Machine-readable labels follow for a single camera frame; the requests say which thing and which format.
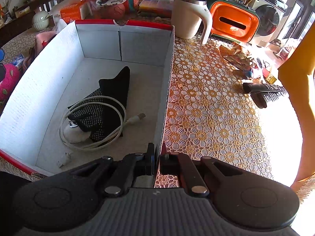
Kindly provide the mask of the white red-rimmed cardboard box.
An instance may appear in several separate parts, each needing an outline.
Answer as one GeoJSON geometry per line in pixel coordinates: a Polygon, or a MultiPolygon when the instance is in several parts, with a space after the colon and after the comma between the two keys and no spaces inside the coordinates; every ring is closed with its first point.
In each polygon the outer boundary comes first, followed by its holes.
{"type": "Polygon", "coordinates": [[[22,76],[1,115],[1,157],[26,173],[61,173],[102,156],[115,160],[162,146],[166,120],[174,30],[169,25],[130,20],[70,23],[42,50],[22,76]],[[100,79],[131,71],[127,116],[145,118],[127,126],[122,137],[99,151],[65,146],[59,129],[67,108],[99,87],[100,79]]]}

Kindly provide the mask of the black dotted cloth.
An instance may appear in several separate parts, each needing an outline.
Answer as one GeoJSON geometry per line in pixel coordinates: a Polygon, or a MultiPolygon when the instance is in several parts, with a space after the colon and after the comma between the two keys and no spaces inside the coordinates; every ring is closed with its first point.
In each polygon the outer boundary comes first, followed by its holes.
{"type": "Polygon", "coordinates": [[[77,123],[84,132],[90,132],[90,140],[99,142],[121,125],[130,83],[130,68],[125,66],[112,79],[100,79],[99,88],[89,94],[86,106],[72,112],[68,119],[77,123]]]}

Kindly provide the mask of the black remote control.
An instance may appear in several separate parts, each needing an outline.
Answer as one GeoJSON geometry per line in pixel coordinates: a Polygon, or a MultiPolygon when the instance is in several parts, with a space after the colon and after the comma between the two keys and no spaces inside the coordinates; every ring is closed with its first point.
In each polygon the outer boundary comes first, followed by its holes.
{"type": "Polygon", "coordinates": [[[245,94],[249,94],[255,105],[260,108],[267,108],[269,102],[275,102],[282,97],[287,97],[288,92],[283,86],[268,83],[243,83],[245,94]]]}

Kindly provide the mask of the crumpled snack wrappers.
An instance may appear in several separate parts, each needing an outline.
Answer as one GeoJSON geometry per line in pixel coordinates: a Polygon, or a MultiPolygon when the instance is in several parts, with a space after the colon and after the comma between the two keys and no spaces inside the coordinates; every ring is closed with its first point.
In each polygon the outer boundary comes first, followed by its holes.
{"type": "Polygon", "coordinates": [[[219,47],[221,57],[231,65],[236,67],[245,79],[252,79],[254,76],[254,58],[249,56],[249,52],[237,43],[232,48],[224,45],[219,47]]]}

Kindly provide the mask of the yellow chair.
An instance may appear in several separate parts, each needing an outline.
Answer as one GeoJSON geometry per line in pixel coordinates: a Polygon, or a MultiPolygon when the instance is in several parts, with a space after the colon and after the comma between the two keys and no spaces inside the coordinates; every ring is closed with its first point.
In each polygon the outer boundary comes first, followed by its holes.
{"type": "Polygon", "coordinates": [[[278,69],[302,132],[298,173],[291,188],[298,191],[314,175],[314,25],[293,54],[278,69]]]}

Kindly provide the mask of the pink plush strawberry toy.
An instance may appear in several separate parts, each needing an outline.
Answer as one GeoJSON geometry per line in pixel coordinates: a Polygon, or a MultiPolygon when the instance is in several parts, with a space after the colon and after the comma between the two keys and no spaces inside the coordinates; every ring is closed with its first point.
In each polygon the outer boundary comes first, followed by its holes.
{"type": "Polygon", "coordinates": [[[20,77],[21,73],[15,65],[10,63],[1,63],[1,103],[4,103],[10,97],[18,81],[20,80],[20,77]]]}

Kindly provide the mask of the orange green tissue box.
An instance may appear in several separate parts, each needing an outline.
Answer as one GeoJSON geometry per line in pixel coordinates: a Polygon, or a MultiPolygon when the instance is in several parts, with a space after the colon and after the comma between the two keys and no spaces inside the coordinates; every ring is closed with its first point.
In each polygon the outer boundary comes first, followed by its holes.
{"type": "Polygon", "coordinates": [[[212,35],[243,43],[253,39],[260,26],[253,9],[234,0],[206,1],[212,16],[212,35]]]}

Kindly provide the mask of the cream mug with steel rim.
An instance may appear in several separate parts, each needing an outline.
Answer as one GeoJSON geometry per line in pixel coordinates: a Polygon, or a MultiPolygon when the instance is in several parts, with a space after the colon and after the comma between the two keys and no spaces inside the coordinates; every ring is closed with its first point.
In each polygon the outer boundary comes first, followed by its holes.
{"type": "Polygon", "coordinates": [[[212,29],[212,15],[206,0],[173,0],[171,25],[175,35],[182,39],[193,38],[203,22],[201,43],[205,45],[212,29]]]}

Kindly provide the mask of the colourful flat box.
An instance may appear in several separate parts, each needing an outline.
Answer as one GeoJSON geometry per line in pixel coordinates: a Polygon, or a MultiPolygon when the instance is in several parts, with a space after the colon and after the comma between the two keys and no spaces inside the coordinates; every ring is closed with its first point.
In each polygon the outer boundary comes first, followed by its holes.
{"type": "Polygon", "coordinates": [[[173,0],[142,0],[139,11],[154,14],[161,18],[171,18],[173,0]]]}

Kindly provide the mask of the orange cardboard box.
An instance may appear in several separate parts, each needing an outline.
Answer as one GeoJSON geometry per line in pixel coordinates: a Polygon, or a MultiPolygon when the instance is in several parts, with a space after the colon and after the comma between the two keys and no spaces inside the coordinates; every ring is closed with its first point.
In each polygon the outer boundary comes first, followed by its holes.
{"type": "Polygon", "coordinates": [[[78,1],[68,5],[62,5],[62,3],[55,5],[52,8],[51,15],[56,25],[61,19],[66,23],[84,20],[90,15],[90,12],[88,2],[78,1]]]}

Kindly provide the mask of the white round vase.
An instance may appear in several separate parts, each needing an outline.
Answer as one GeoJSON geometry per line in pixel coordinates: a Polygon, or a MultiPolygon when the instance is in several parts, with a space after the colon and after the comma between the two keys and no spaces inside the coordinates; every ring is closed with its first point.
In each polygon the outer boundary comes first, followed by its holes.
{"type": "Polygon", "coordinates": [[[32,18],[32,27],[36,31],[42,31],[49,26],[50,14],[46,11],[36,13],[32,18]]]}

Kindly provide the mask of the washing machine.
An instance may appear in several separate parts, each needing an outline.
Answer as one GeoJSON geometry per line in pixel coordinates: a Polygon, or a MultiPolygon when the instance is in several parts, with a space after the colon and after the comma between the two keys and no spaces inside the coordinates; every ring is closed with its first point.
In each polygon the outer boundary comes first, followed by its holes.
{"type": "Polygon", "coordinates": [[[256,12],[260,19],[259,28],[250,43],[252,45],[266,46],[287,11],[287,0],[248,1],[248,6],[256,12]]]}

